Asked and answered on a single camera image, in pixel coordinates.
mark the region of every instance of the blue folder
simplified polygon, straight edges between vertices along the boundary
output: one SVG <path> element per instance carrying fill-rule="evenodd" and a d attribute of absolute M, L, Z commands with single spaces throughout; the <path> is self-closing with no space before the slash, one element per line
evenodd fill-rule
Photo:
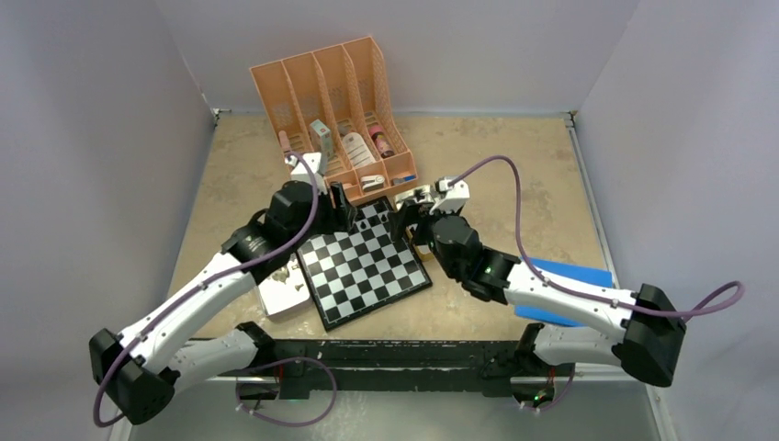
<path fill-rule="evenodd" d="M 561 264 L 560 262 L 551 262 L 543 259 L 532 260 L 535 266 L 544 271 L 549 271 L 568 278 L 575 278 L 581 282 L 592 283 L 593 285 L 604 288 L 611 288 L 614 284 L 611 272 L 604 269 Z M 552 323 L 559 326 L 581 326 L 581 324 L 573 320 L 531 306 L 517 306 L 514 308 L 514 313 L 519 317 L 525 317 L 526 319 L 537 320 L 539 322 Z"/>

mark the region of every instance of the chessboard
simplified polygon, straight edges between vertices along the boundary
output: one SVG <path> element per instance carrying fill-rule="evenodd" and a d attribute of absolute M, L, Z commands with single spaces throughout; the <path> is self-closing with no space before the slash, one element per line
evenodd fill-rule
<path fill-rule="evenodd" d="M 387 198 L 360 207 L 355 228 L 314 236 L 299 262 L 324 329 L 361 317 L 433 285 L 408 238 L 390 239 Z"/>

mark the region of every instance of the wire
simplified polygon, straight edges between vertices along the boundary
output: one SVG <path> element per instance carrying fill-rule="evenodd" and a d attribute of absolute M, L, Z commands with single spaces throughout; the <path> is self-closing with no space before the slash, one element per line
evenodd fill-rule
<path fill-rule="evenodd" d="M 465 173 L 456 177 L 451 182 L 451 185 L 456 184 L 457 182 L 464 179 L 466 176 L 470 175 L 476 170 L 479 170 L 486 163 L 490 163 L 492 161 L 505 161 L 506 163 L 509 164 L 509 166 L 512 169 L 512 172 L 514 173 L 514 185 L 516 190 L 516 214 L 514 219 L 514 238 L 516 239 L 516 247 L 519 249 L 519 255 L 522 256 L 522 260 L 525 261 L 527 267 L 530 269 L 530 272 L 532 272 L 534 275 L 536 275 L 536 277 L 543 280 L 552 288 L 564 292 L 566 294 L 570 294 L 571 296 L 579 297 L 582 299 L 600 301 L 608 305 L 616 305 L 617 307 L 620 308 L 625 308 L 635 312 L 641 312 L 647 315 L 653 315 L 655 317 L 683 319 L 684 322 L 688 322 L 691 318 L 697 317 L 699 315 L 707 315 L 717 311 L 722 311 L 726 308 L 733 306 L 737 301 L 741 300 L 741 298 L 744 297 L 744 285 L 740 281 L 734 280 L 732 282 L 728 282 L 725 285 L 715 289 L 711 294 L 706 296 L 705 299 L 701 300 L 700 303 L 695 305 L 695 307 L 689 311 L 655 311 L 649 308 L 644 308 L 642 306 L 624 303 L 623 301 L 614 302 L 612 299 L 595 296 L 593 294 L 577 291 L 571 288 L 566 288 L 556 283 L 554 280 L 550 280 L 548 277 L 544 276 L 541 273 L 541 271 L 531 262 L 530 258 L 527 256 L 527 253 L 525 252 L 525 248 L 522 246 L 522 239 L 520 237 L 520 228 L 519 228 L 520 208 L 522 206 L 522 187 L 519 181 L 519 172 L 516 169 L 516 165 L 510 158 L 502 154 L 498 154 L 498 155 L 490 156 L 489 158 L 484 159 L 482 161 L 479 161 L 474 166 L 470 167 Z M 721 301 L 714 306 L 709 306 L 709 307 L 706 306 L 709 302 L 711 302 L 711 300 L 714 300 L 715 298 L 719 297 L 722 293 L 728 291 L 731 288 L 736 288 L 736 292 L 732 296 L 730 296 L 727 300 Z"/>
<path fill-rule="evenodd" d="M 303 224 L 303 227 L 300 229 L 300 231 L 297 234 L 295 234 L 295 236 L 292 239 L 289 239 L 287 243 L 279 246 L 277 249 L 273 250 L 272 252 L 257 257 L 256 259 L 252 259 L 247 262 L 244 262 L 240 265 L 236 265 L 231 268 L 225 269 L 223 271 L 220 271 L 219 273 L 216 273 L 206 278 L 205 280 L 203 280 L 202 283 L 193 287 L 189 291 L 185 292 L 181 297 L 171 302 L 171 304 L 168 305 L 162 312 L 160 312 L 159 315 L 152 318 L 149 321 L 149 323 L 147 323 L 146 326 L 143 329 L 141 329 L 139 334 L 136 335 L 135 338 L 133 338 L 130 341 L 130 343 L 124 347 L 124 349 L 122 349 L 119 355 L 114 359 L 114 362 L 111 363 L 111 366 L 108 368 L 108 371 L 106 372 L 106 375 L 103 377 L 103 380 L 100 381 L 100 385 L 97 388 L 97 395 L 95 396 L 95 403 L 92 406 L 92 419 L 95 422 L 95 425 L 97 427 L 110 427 L 111 425 L 116 424 L 119 420 L 124 418 L 124 414 L 120 413 L 108 421 L 103 421 L 100 418 L 100 405 L 103 402 L 103 396 L 106 394 L 106 388 L 108 387 L 108 383 L 114 378 L 114 375 L 116 374 L 117 370 L 119 370 L 119 365 L 121 364 L 122 360 L 124 360 L 125 357 L 127 357 L 130 354 L 130 352 L 135 348 L 135 346 L 138 345 L 138 343 L 141 341 L 143 337 L 148 335 L 154 329 L 154 327 L 160 324 L 160 322 L 164 320 L 168 315 L 170 315 L 171 312 L 175 311 L 181 305 L 183 305 L 184 303 L 192 299 L 192 297 L 198 294 L 200 290 L 203 289 L 203 287 L 206 287 L 207 285 L 219 280 L 222 277 L 228 276 L 238 271 L 243 271 L 244 269 L 248 269 L 253 266 L 257 266 L 259 264 L 262 264 L 263 262 L 273 259 L 274 257 L 282 253 L 285 253 L 295 243 L 297 243 L 300 239 L 302 239 L 303 236 L 306 234 L 306 232 L 309 230 L 309 228 L 314 222 L 314 218 L 316 217 L 317 208 L 319 207 L 319 191 L 316 184 L 316 176 L 314 175 L 314 172 L 311 171 L 311 168 L 309 167 L 308 163 L 303 160 L 303 156 L 301 154 L 297 152 L 289 152 L 288 154 L 295 156 L 298 159 L 298 161 L 301 164 L 303 164 L 303 167 L 306 169 L 306 173 L 309 175 L 311 193 L 312 193 L 311 210 L 309 212 L 309 217 L 306 219 L 306 222 Z"/>
<path fill-rule="evenodd" d="M 325 366 L 324 363 L 322 363 L 321 361 L 317 360 L 316 358 L 309 358 L 307 356 L 293 356 L 291 358 L 284 358 L 282 360 L 278 360 L 273 363 L 268 363 L 267 365 L 263 365 L 260 367 L 252 367 L 251 369 L 247 369 L 247 370 L 257 371 L 257 370 L 263 370 L 268 368 L 274 368 L 276 366 L 283 366 L 286 365 L 287 363 L 292 363 L 293 361 L 306 361 L 309 363 L 313 363 L 319 366 L 320 368 L 322 368 L 322 370 L 324 370 L 324 373 L 327 374 L 327 377 L 330 379 L 330 383 L 333 385 L 333 395 L 331 395 L 330 402 L 327 404 L 327 408 L 324 409 L 324 412 L 320 413 L 319 416 L 317 416 L 316 418 L 310 419 L 308 421 L 302 421 L 299 423 L 278 420 L 271 416 L 263 415 L 261 413 L 256 412 L 254 409 L 250 409 L 248 406 L 243 404 L 243 402 L 241 401 L 241 391 L 240 391 L 241 383 L 235 384 L 235 399 L 238 401 L 238 407 L 236 407 L 235 410 L 244 411 L 245 413 L 252 415 L 254 418 L 258 418 L 260 420 L 267 421 L 273 424 L 283 425 L 285 427 L 304 427 L 306 425 L 317 424 L 319 421 L 324 419 L 324 417 L 327 416 L 328 413 L 330 413 L 330 411 L 333 409 L 333 406 L 335 405 L 335 397 L 338 394 L 338 388 L 335 383 L 335 375 L 333 375 L 333 372 L 329 368 L 327 368 L 327 366 Z"/>

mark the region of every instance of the white wall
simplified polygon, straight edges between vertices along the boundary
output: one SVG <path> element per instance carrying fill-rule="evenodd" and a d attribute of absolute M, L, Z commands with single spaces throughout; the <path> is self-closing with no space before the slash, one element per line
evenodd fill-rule
<path fill-rule="evenodd" d="M 87 341 L 163 298 L 209 110 L 153 0 L 2 0 L 0 41 L 0 437 L 100 439 Z"/>
<path fill-rule="evenodd" d="M 249 67 L 373 35 L 399 111 L 579 108 L 638 0 L 158 0 L 213 107 L 259 110 Z"/>
<path fill-rule="evenodd" d="M 778 7 L 642 0 L 577 119 L 624 286 L 654 282 L 689 308 L 747 285 L 690 322 L 668 391 L 683 439 L 779 431 Z"/>

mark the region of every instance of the beige tabletop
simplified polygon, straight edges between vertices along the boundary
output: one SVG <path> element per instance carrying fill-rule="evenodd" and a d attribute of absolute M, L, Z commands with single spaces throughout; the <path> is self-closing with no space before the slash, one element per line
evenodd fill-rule
<path fill-rule="evenodd" d="M 414 154 L 421 184 L 457 175 L 492 154 L 511 157 L 520 170 L 522 238 L 531 256 L 604 267 L 593 219 L 570 138 L 562 119 L 397 117 Z M 267 207 L 288 180 L 276 137 L 262 116 L 222 117 L 178 257 L 172 293 L 180 289 L 251 215 Z M 516 254 L 514 182 L 505 164 L 489 164 L 468 178 L 462 212 L 482 242 Z M 255 321 L 275 338 L 384 338 L 425 340 L 518 339 L 528 321 L 513 308 L 471 297 L 425 263 L 433 285 L 329 333 L 313 303 L 283 321 L 263 314 L 256 293 L 241 296 L 199 332 L 216 337 Z"/>

